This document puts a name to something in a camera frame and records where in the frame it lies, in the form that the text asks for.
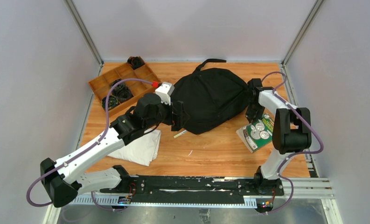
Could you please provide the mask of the black backpack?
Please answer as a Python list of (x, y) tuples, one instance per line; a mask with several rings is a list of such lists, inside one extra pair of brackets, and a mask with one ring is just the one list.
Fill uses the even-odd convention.
[(209, 68), (207, 63), (224, 63), (207, 59), (174, 84), (171, 99), (182, 101), (189, 119), (184, 129), (193, 134), (210, 131), (246, 109), (250, 101), (247, 83), (228, 69)]

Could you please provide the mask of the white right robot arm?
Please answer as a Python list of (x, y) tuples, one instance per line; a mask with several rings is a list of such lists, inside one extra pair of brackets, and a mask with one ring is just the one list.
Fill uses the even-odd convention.
[(253, 123), (261, 119), (265, 110), (274, 116), (274, 149), (267, 161), (258, 167), (253, 182), (255, 192), (265, 195), (278, 185), (279, 175), (291, 157), (310, 147), (312, 137), (307, 127), (310, 123), (310, 111), (288, 103), (272, 87), (264, 87), (259, 78), (251, 79), (247, 84), (250, 93), (249, 106), (245, 113), (247, 120)]

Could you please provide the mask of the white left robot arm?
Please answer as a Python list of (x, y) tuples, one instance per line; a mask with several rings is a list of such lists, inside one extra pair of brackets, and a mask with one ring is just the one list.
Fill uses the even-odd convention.
[(86, 173), (86, 170), (108, 154), (128, 146), (149, 133), (150, 128), (165, 124), (173, 131), (183, 128), (188, 115), (184, 102), (171, 100), (166, 94), (147, 93), (126, 113), (108, 123), (105, 130), (76, 151), (40, 163), (41, 179), (51, 204), (60, 208), (78, 195), (100, 189), (114, 188), (126, 192), (130, 180), (116, 168)]

